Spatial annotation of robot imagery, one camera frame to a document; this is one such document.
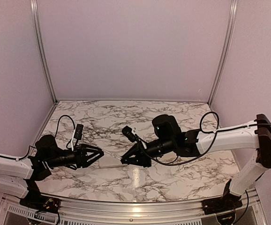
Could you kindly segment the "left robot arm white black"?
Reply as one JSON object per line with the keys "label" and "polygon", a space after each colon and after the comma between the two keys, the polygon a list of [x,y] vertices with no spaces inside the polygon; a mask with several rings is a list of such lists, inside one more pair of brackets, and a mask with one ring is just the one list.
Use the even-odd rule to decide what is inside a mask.
{"label": "left robot arm white black", "polygon": [[104,155],[102,149],[83,143],[63,150],[58,147],[53,135],[42,136],[36,142],[35,149],[34,156],[15,158],[0,155],[0,192],[19,199],[26,198],[35,209],[45,204],[36,182],[49,177],[52,169],[87,168]]}

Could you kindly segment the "white remote control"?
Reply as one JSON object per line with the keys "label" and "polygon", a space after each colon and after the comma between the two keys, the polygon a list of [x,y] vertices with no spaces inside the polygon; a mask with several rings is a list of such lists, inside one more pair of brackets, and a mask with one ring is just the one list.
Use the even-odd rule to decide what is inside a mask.
{"label": "white remote control", "polygon": [[115,157],[103,156],[98,160],[100,168],[115,168],[115,167],[123,167],[126,164],[122,164],[120,159]]}

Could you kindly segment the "clear handled small screwdriver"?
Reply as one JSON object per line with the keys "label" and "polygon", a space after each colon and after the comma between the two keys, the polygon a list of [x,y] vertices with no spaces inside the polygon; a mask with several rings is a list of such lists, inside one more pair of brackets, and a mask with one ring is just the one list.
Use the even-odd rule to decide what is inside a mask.
{"label": "clear handled small screwdriver", "polygon": [[113,158],[116,158],[116,159],[118,159],[118,160],[121,160],[121,159],[122,159],[122,157],[118,156],[118,155],[115,154],[115,153],[109,152],[109,151],[107,151],[107,150],[103,150],[103,152],[109,154],[110,156],[112,156]]}

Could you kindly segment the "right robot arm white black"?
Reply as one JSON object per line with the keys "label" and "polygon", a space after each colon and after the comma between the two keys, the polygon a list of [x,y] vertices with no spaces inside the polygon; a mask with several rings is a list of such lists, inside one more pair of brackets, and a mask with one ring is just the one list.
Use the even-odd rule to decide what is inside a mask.
{"label": "right robot arm white black", "polygon": [[150,167],[152,162],[161,163],[157,158],[174,152],[187,158],[184,165],[204,155],[223,150],[254,149],[255,153],[240,172],[225,185],[223,196],[218,199],[222,210],[229,209],[242,194],[271,169],[271,122],[264,114],[247,123],[219,128],[214,131],[198,129],[183,132],[172,115],[162,114],[152,120],[157,139],[146,142],[131,127],[122,129],[124,136],[134,145],[121,156],[121,163]]}

